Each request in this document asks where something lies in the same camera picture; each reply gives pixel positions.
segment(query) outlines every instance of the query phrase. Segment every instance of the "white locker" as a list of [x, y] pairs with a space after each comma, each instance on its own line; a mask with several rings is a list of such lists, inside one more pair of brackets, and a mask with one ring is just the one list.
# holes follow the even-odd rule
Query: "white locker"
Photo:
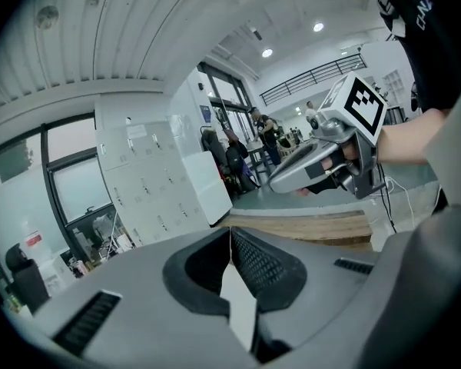
[[209, 228], [167, 122], [101, 131], [101, 168], [136, 244]]
[[127, 165], [131, 160], [131, 150], [124, 128], [96, 131], [99, 164], [103, 171]]

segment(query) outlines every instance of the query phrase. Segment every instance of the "black shirt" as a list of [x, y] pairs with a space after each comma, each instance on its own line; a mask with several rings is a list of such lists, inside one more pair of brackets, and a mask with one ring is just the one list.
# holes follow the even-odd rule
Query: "black shirt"
[[406, 36], [397, 38], [413, 70], [418, 105], [452, 108], [461, 93], [461, 0], [378, 2], [390, 30], [399, 17], [405, 23]]
[[277, 143], [277, 139], [275, 138], [273, 129], [265, 131], [264, 134], [261, 134], [261, 132], [267, 125], [268, 119], [270, 119], [268, 116], [261, 115], [258, 121], [256, 122], [256, 127], [258, 129], [258, 132], [260, 133], [260, 140], [261, 142], [263, 142], [263, 145], [275, 146], [275, 144]]

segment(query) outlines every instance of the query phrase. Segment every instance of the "red sign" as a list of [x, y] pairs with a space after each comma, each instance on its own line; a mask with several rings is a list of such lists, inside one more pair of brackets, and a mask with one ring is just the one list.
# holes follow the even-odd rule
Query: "red sign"
[[27, 245], [28, 248], [34, 246], [41, 240], [41, 235], [40, 234], [33, 234], [30, 238], [27, 238], [25, 240], [25, 244]]

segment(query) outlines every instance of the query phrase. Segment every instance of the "chair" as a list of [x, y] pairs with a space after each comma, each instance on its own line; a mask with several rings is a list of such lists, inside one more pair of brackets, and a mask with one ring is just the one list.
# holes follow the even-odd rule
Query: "chair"
[[5, 263], [14, 279], [12, 288], [34, 314], [49, 299], [36, 261], [28, 259], [17, 243], [7, 250]]

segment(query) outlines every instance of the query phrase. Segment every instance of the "staircase railing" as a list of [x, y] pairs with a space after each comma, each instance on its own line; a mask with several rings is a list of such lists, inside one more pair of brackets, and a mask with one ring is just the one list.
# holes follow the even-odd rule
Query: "staircase railing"
[[338, 60], [330, 61], [325, 65], [320, 65], [312, 70], [303, 72], [295, 77], [280, 83], [279, 85], [266, 90], [260, 94], [265, 105], [270, 105], [272, 102], [288, 97], [304, 88], [315, 85], [327, 79], [334, 78], [338, 75], [346, 74], [349, 71], [360, 70], [366, 68], [366, 62], [363, 60], [360, 53], [356, 55], [339, 58]]

